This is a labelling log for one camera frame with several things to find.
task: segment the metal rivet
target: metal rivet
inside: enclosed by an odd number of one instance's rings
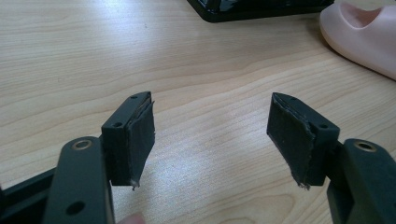
[[[74,150],[83,150],[86,148],[89,148],[92,145],[92,141],[91,140],[79,140],[78,142],[75,142],[75,144],[73,144],[72,148]]]
[[[363,151],[376,152],[376,147],[371,145],[370,143],[356,141],[354,145],[355,147]]]

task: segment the screw hole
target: screw hole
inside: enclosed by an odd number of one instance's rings
[[[364,143],[364,142],[355,142],[355,147],[367,152],[375,152],[376,148],[371,144]]]
[[[78,201],[70,204],[66,209],[66,214],[69,216],[74,216],[80,213],[85,207],[85,203],[82,201]]]
[[[122,125],[121,122],[113,123],[113,127],[118,128]]]
[[[75,144],[73,144],[72,148],[74,150],[82,150],[82,149],[86,149],[86,148],[90,147],[91,145],[92,145],[91,140],[81,140],[81,141],[75,142]]]

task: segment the black device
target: black device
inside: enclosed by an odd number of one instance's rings
[[[273,93],[267,133],[297,184],[322,186],[334,223],[396,223],[396,163],[381,146],[338,142],[340,129],[299,99]]]
[[[110,182],[139,187],[154,145],[151,93],[125,100],[102,135],[64,145],[56,168],[0,192],[0,222],[115,223]]]
[[[114,223],[112,185],[138,187],[154,144],[149,92],[128,98],[102,126],[62,149],[58,166],[0,191],[0,221],[8,223]],[[348,139],[299,99],[274,93],[267,133],[299,186],[331,183],[334,223],[396,223],[396,163],[377,144]]]
[[[320,12],[333,0],[188,0],[205,21],[241,21]]]

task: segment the pink slipper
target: pink slipper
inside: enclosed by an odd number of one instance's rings
[[[335,3],[320,13],[320,30],[338,53],[396,80],[396,6]]]

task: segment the wooden desk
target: wooden desk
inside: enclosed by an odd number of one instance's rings
[[[318,14],[212,24],[185,0],[0,4],[4,189],[54,167],[69,140],[99,136],[141,91],[156,101],[156,144],[142,187],[113,189],[117,220],[331,223],[328,182],[298,188],[265,133],[274,91],[337,124],[340,141],[396,158],[396,82],[331,50]]]

